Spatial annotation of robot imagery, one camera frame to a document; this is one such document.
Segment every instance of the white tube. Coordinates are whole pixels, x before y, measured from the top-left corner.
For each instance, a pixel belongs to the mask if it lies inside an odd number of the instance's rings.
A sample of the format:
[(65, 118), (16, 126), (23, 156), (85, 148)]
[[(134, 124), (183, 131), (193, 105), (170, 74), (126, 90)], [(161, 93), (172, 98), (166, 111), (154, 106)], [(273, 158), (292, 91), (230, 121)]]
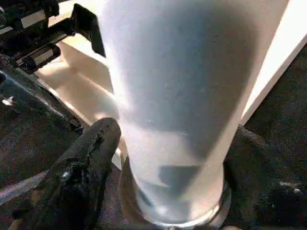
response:
[(193, 221), (221, 199), (223, 161), (257, 76), (257, 25), (238, 2), (112, 0), (99, 19), (151, 222)]

